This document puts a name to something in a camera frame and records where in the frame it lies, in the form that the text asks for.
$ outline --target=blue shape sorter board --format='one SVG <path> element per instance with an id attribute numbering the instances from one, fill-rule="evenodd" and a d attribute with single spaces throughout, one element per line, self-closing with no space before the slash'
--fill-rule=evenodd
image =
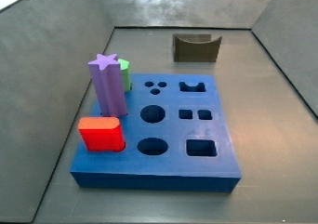
<path id="1" fill-rule="evenodd" d="M 132 74 L 120 117 L 123 152 L 88 152 L 71 166 L 81 187 L 231 192 L 240 179 L 214 78 Z M 91 116 L 100 116 L 96 105 Z"/>

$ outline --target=gray surface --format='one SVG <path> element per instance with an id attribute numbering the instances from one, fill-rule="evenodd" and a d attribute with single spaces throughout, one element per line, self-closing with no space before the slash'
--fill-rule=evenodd
<path id="1" fill-rule="evenodd" d="M 115 26 L 251 28 L 271 0 L 100 0 Z"/>
<path id="2" fill-rule="evenodd" d="M 0 222 L 29 222 L 113 26 L 97 0 L 22 0 L 0 14 Z"/>
<path id="3" fill-rule="evenodd" d="M 172 62 L 173 33 L 222 35 L 218 62 Z M 243 178 L 232 194 L 80 189 L 68 173 L 73 127 L 36 223 L 318 222 L 316 120 L 251 32 L 116 29 L 111 53 L 132 72 L 215 76 Z M 79 117 L 95 99 L 91 87 Z"/>
<path id="4" fill-rule="evenodd" d="M 316 0 L 272 0 L 252 32 L 318 116 Z"/>

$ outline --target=gray floor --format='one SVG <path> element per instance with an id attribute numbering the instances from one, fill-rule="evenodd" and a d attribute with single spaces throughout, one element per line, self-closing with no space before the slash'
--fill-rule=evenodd
<path id="1" fill-rule="evenodd" d="M 222 35 L 218 62 L 172 62 L 173 33 Z M 316 120 L 251 32 L 116 29 L 111 53 L 132 72 L 215 76 L 243 178 L 231 194 L 80 189 L 68 173 L 80 141 L 73 127 L 36 222 L 316 222 Z M 79 117 L 95 99 L 89 87 Z"/>

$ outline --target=hole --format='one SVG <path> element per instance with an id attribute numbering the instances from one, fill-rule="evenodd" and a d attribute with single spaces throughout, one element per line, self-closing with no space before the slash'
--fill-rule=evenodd
<path id="1" fill-rule="evenodd" d="M 218 154 L 214 140 L 188 139 L 185 141 L 185 153 L 188 156 L 215 157 Z"/>
<path id="2" fill-rule="evenodd" d="M 153 82 L 152 81 L 145 82 L 144 86 L 153 86 Z"/>
<path id="3" fill-rule="evenodd" d="M 159 83 L 157 83 L 157 86 L 165 87 L 165 86 L 167 86 L 167 83 L 165 83 L 165 82 L 159 82 Z"/>
<path id="4" fill-rule="evenodd" d="M 180 119 L 192 119 L 192 111 L 191 110 L 179 110 L 179 118 Z"/>
<path id="5" fill-rule="evenodd" d="M 165 111 L 160 106 L 149 105 L 143 108 L 140 116 L 147 123 L 155 124 L 163 121 L 165 117 Z"/>
<path id="6" fill-rule="evenodd" d="M 184 82 L 179 83 L 181 92 L 204 92 L 204 84 L 197 83 L 196 86 L 188 86 Z"/>
<path id="7" fill-rule="evenodd" d="M 145 155 L 160 155 L 168 150 L 168 145 L 159 138 L 144 138 L 137 143 L 137 150 Z"/>
<path id="8" fill-rule="evenodd" d="M 159 90 L 157 88 L 153 88 L 153 89 L 151 90 L 151 94 L 152 94 L 152 95 L 160 94 L 160 90 Z"/>
<path id="9" fill-rule="evenodd" d="M 212 115 L 210 110 L 197 110 L 200 120 L 212 120 Z"/>

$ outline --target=toy block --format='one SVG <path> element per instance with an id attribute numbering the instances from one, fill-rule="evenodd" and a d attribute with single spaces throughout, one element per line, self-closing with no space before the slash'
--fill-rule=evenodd
<path id="1" fill-rule="evenodd" d="M 173 34 L 172 53 L 175 62 L 215 62 L 222 36 L 211 41 L 211 34 Z"/>
<path id="2" fill-rule="evenodd" d="M 240 180 L 214 78 L 135 74 L 119 117 L 125 149 L 88 152 L 83 142 L 71 166 L 81 187 L 231 192 Z M 96 102 L 91 116 L 100 116 Z"/>
<path id="3" fill-rule="evenodd" d="M 116 117 L 83 117 L 79 132 L 89 152 L 121 152 L 124 138 Z"/>
<path id="4" fill-rule="evenodd" d="M 113 117 L 127 115 L 123 78 L 116 54 L 111 56 L 97 54 L 97 59 L 88 62 L 88 67 L 101 115 Z"/>
<path id="5" fill-rule="evenodd" d="M 124 92 L 128 92 L 132 90 L 129 62 L 123 59 L 119 59 L 117 62 L 120 63 L 121 77 L 123 77 L 123 83 L 124 83 Z"/>

